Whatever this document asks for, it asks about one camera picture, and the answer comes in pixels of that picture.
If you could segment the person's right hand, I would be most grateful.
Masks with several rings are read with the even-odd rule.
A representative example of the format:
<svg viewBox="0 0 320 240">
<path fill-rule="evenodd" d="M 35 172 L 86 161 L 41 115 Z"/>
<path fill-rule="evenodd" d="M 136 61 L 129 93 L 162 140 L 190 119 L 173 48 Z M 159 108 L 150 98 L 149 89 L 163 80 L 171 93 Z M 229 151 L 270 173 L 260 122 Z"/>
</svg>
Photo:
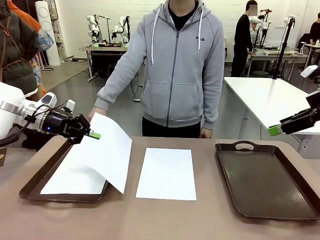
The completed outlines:
<svg viewBox="0 0 320 240">
<path fill-rule="evenodd" d="M 89 115 L 88 115 L 88 121 L 91 122 L 93 116 L 95 115 L 95 113 L 106 116 L 107 115 L 107 111 L 104 109 L 101 109 L 99 107 L 93 107 L 92 110 L 90 111 Z"/>
</svg>

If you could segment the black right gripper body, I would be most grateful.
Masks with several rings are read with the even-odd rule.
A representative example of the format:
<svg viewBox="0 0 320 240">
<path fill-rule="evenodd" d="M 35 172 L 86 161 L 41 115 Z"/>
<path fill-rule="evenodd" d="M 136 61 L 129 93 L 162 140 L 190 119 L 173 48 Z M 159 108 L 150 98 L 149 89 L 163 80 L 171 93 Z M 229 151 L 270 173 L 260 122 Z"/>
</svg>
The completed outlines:
<svg viewBox="0 0 320 240">
<path fill-rule="evenodd" d="M 313 119 L 319 120 L 320 119 L 320 90 L 318 89 L 310 93 L 306 97 L 306 100 L 314 113 Z"/>
</svg>

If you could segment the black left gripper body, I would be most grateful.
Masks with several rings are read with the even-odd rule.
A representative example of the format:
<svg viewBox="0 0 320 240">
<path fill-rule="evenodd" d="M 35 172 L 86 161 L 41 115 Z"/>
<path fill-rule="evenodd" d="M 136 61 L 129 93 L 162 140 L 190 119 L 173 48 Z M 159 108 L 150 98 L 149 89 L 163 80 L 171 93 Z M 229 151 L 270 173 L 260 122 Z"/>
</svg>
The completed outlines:
<svg viewBox="0 0 320 240">
<path fill-rule="evenodd" d="M 44 118 L 41 130 L 54 135 L 61 135 L 65 138 L 71 138 L 75 135 L 77 127 L 78 124 L 71 116 L 51 110 Z"/>
</svg>

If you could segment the person's left hand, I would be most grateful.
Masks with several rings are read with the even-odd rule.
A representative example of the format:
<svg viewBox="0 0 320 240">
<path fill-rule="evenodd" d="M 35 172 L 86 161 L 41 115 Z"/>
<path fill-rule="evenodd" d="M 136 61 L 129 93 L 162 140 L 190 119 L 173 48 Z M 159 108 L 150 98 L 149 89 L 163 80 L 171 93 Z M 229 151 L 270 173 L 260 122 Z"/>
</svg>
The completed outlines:
<svg viewBox="0 0 320 240">
<path fill-rule="evenodd" d="M 211 139 L 213 137 L 213 130 L 207 129 L 207 128 L 202 128 L 200 131 L 199 137 L 202 139 Z"/>
</svg>

